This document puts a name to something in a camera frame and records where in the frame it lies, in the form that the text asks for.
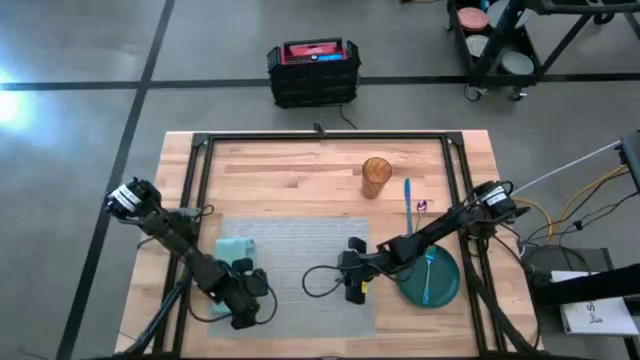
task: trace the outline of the black storage bin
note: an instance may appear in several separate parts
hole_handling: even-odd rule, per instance
[[[289,50],[293,46],[330,42],[342,51],[341,59],[323,61],[323,55],[296,58]],[[287,42],[283,48],[271,50],[267,60],[271,92],[276,105],[282,108],[342,104],[356,97],[361,62],[358,47],[351,41],[346,42],[345,48],[341,38]]]

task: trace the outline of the red object on cart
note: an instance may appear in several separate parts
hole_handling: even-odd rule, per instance
[[[458,10],[460,25],[467,31],[482,31],[489,24],[487,14],[474,7],[466,7]]]

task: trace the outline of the small purple object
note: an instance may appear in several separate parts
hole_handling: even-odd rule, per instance
[[[418,212],[420,214],[424,214],[427,212],[427,200],[420,200],[418,202],[418,205],[416,206],[416,208],[418,209]]]

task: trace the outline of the white cable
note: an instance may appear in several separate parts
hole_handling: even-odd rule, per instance
[[[553,170],[553,171],[551,171],[551,172],[549,172],[549,173],[546,173],[546,174],[544,174],[544,175],[540,176],[539,178],[537,178],[537,179],[535,179],[535,180],[531,181],[530,183],[528,183],[528,184],[526,184],[526,185],[524,185],[524,186],[521,186],[521,187],[519,187],[518,189],[515,189],[515,190],[511,193],[511,195],[515,195],[515,194],[519,193],[520,191],[522,191],[522,190],[524,190],[524,189],[528,188],[529,186],[534,185],[534,184],[536,184],[536,183],[538,183],[538,182],[540,182],[540,181],[542,181],[542,180],[544,180],[544,179],[548,178],[548,177],[549,177],[549,176],[551,176],[551,175],[555,175],[555,174],[559,173],[559,172],[560,172],[560,171],[562,171],[562,170],[568,169],[568,168],[572,167],[572,166],[573,166],[573,165],[575,165],[575,164],[578,164],[578,163],[580,163],[580,162],[582,162],[582,161],[584,161],[584,160],[587,160],[588,158],[590,158],[590,157],[592,157],[592,156],[594,156],[594,155],[597,155],[597,154],[599,154],[599,153],[601,153],[601,152],[603,152],[603,151],[605,151],[605,150],[607,150],[607,149],[610,149],[610,148],[612,148],[612,147],[614,147],[614,146],[617,146],[617,145],[619,145],[619,144],[620,144],[620,140],[618,140],[618,141],[616,141],[616,142],[613,142],[613,143],[611,143],[611,144],[609,144],[609,145],[607,145],[607,146],[605,146],[605,147],[602,147],[602,148],[600,148],[600,149],[598,149],[598,150],[596,150],[596,151],[592,152],[591,154],[585,155],[585,156],[583,156],[583,157],[579,158],[578,160],[572,161],[572,162],[568,163],[568,164],[567,164],[567,165],[565,165],[565,166],[559,167],[559,168],[557,168],[557,169],[555,169],[555,170]]]
[[[524,244],[521,248],[522,250],[520,250],[520,253],[518,254],[520,259],[522,259],[522,257],[524,256],[524,252],[527,251],[527,244]]]

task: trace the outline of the cart wheel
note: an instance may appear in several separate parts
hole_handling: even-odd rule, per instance
[[[486,89],[481,89],[475,86],[466,85],[464,87],[464,96],[466,96],[469,101],[478,101],[484,94],[486,94]]]
[[[593,23],[596,25],[604,25],[613,20],[614,14],[596,14],[593,17]]]
[[[509,93],[509,100],[511,101],[520,101],[527,96],[527,93],[523,91],[522,88],[513,88]]]

